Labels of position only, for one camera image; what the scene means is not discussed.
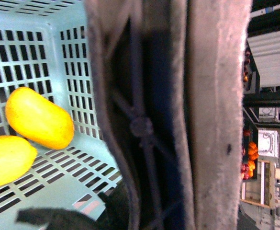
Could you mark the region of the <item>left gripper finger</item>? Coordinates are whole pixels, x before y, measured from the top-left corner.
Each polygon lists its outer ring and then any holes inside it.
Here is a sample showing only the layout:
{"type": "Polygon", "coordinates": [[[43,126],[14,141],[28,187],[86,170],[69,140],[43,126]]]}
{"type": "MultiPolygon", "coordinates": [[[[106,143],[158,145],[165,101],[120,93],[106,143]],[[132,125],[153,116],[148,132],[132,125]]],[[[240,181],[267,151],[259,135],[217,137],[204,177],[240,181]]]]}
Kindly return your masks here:
{"type": "Polygon", "coordinates": [[[18,211],[16,223],[33,226],[46,225],[47,230],[100,230],[90,217],[62,208],[26,208],[18,211]]]}

